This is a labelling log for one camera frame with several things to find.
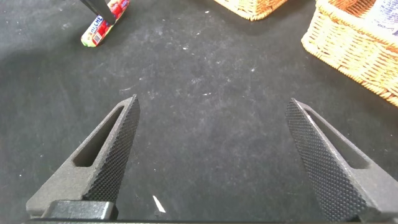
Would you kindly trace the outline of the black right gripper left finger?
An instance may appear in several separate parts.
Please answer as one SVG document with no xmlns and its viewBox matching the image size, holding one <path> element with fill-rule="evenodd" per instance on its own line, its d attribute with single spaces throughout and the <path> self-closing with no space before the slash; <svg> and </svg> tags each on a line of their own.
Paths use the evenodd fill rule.
<svg viewBox="0 0 398 224">
<path fill-rule="evenodd" d="M 56 200 L 115 202 L 139 124 L 136 95 L 120 101 L 26 203 L 41 217 Z"/>
</svg>

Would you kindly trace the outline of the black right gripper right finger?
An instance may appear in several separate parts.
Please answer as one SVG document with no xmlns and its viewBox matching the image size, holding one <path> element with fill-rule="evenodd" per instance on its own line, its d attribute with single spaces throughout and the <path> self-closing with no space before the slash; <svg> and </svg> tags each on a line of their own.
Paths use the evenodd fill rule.
<svg viewBox="0 0 398 224">
<path fill-rule="evenodd" d="M 308 105 L 292 98 L 285 118 L 325 218 L 397 222 L 397 181 Z"/>
</svg>

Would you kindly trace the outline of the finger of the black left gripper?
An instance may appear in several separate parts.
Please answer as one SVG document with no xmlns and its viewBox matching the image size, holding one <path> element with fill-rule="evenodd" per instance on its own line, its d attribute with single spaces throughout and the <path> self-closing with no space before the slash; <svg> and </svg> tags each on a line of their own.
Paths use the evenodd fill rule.
<svg viewBox="0 0 398 224">
<path fill-rule="evenodd" d="M 80 1 L 96 15 L 100 15 L 109 24 L 114 25 L 116 23 L 116 17 L 111 12 L 105 0 L 80 0 Z"/>
</svg>

